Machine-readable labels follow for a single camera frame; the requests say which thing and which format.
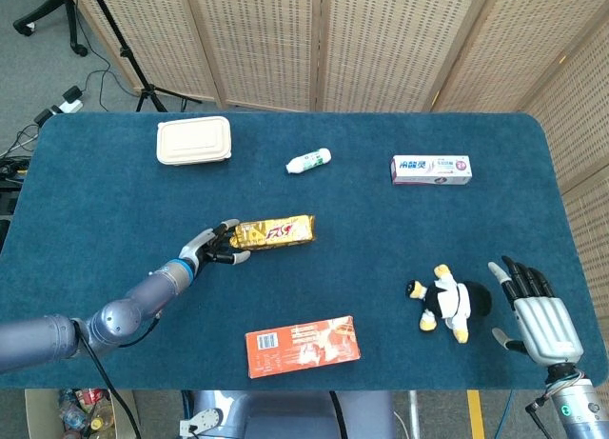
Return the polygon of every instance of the white plastic bottle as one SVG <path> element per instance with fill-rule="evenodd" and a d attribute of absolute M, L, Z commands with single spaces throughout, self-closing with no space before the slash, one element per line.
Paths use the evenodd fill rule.
<path fill-rule="evenodd" d="M 292 159 L 285 168 L 287 172 L 290 174 L 300 174 L 306 170 L 310 170 L 311 168 L 315 168 L 316 166 L 324 165 L 332 159 L 332 155 L 330 154 L 330 150 L 328 149 L 319 149 L 307 153 L 303 156 L 297 156 Z"/>

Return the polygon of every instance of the gray carpet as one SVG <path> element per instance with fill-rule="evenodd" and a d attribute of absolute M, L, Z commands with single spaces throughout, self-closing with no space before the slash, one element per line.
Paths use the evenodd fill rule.
<path fill-rule="evenodd" d="M 45 0 L 0 0 L 0 152 L 7 149 L 15 139 L 17 131 L 32 123 L 43 109 L 62 102 L 62 93 L 72 85 L 85 87 L 87 76 L 94 70 L 102 70 L 105 64 L 94 54 L 77 56 L 69 47 L 68 23 L 64 8 L 41 19 L 36 24 L 36 33 L 31 37 L 19 35 L 12 28 L 12 21 L 30 12 Z M 86 33 L 95 50 L 106 55 L 86 24 Z M 79 31 L 79 40 L 87 45 Z M 82 101 L 83 110 L 102 110 L 99 105 L 101 72 L 91 75 L 88 89 Z M 103 102 L 109 110 L 134 110 L 137 98 L 125 94 L 111 76 L 104 85 Z M 180 101 L 161 96 L 169 110 L 178 111 Z M 154 110 L 146 102 L 144 110 Z M 216 110 L 215 105 L 188 105 L 188 110 Z M 524 413 L 524 406 L 538 393 L 523 391 L 516 393 L 511 413 L 505 423 L 505 438 L 541 437 L 533 422 Z M 493 437 L 503 412 L 507 392 L 485 391 L 481 394 L 482 413 L 486 437 Z M 178 391 L 136 391 L 135 399 L 142 421 L 142 430 L 147 439 L 175 438 L 178 421 L 182 417 L 182 404 Z M 395 393 L 396 412 L 409 427 L 408 406 L 405 393 Z M 419 393 L 422 437 L 430 439 L 470 438 L 466 395 L 464 392 L 430 391 Z M 558 424 L 558 416 L 552 406 L 540 411 L 541 419 L 555 438 L 564 434 Z M 399 438 L 401 426 L 396 421 Z M 24 393 L 19 389 L 0 390 L 0 437 L 27 438 L 27 423 Z"/>

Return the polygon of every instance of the white food container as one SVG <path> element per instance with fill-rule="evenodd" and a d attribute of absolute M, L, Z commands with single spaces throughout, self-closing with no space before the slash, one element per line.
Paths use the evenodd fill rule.
<path fill-rule="evenodd" d="M 191 165 L 230 158 L 230 124 L 220 116 L 159 123 L 156 157 L 164 165 Z"/>

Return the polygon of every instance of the blue tablecloth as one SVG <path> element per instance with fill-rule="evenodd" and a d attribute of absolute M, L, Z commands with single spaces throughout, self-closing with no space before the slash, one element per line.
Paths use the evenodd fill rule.
<path fill-rule="evenodd" d="M 172 167 L 157 123 L 179 113 L 58 115 L 42 130 L 0 256 L 3 321 L 88 317 L 227 218 L 310 213 L 317 240 L 207 267 L 141 344 L 103 359 L 118 387 L 148 389 L 531 389 L 544 369 L 493 339 L 517 334 L 486 263 L 509 254 L 544 271 L 565 299 L 601 382 L 607 362 L 539 124 L 524 114 L 225 113 L 233 155 Z M 301 175 L 285 163 L 319 147 L 332 161 Z M 391 185 L 394 154 L 467 154 L 466 186 Z M 458 344 L 418 329 L 405 283 L 458 280 L 492 291 Z M 248 331 L 353 315 L 361 360 L 249 380 Z M 101 385 L 83 358 L 0 376 L 2 387 Z"/>

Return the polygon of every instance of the stuffed toy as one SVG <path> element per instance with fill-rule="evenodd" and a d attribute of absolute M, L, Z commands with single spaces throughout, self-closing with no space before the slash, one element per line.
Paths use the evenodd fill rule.
<path fill-rule="evenodd" d="M 490 313 L 491 294 L 484 285 L 476 282 L 457 283 L 447 265 L 436 266 L 434 273 L 438 280 L 429 287 L 417 280 L 409 282 L 406 287 L 406 296 L 423 302 L 419 328 L 433 331 L 438 325 L 436 317 L 443 318 L 457 341 L 465 344 L 469 338 L 467 319 L 470 315 L 486 316 Z"/>

